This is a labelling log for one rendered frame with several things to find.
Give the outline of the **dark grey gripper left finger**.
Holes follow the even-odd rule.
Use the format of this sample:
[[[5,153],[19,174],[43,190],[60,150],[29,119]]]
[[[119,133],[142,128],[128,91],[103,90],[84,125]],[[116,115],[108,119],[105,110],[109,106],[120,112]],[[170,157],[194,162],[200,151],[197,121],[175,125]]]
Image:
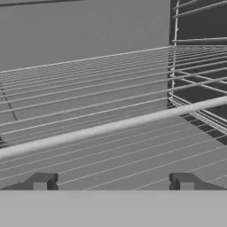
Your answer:
[[[59,175],[57,173],[34,173],[23,182],[12,184],[2,188],[3,191],[32,191],[49,190],[56,191],[59,187],[57,182]]]

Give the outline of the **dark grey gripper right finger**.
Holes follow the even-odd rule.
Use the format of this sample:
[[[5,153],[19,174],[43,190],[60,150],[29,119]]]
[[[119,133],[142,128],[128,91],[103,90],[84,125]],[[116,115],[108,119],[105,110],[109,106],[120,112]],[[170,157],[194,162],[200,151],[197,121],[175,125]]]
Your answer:
[[[226,188],[202,181],[193,173],[170,173],[170,190],[194,190],[194,191],[226,191]]]

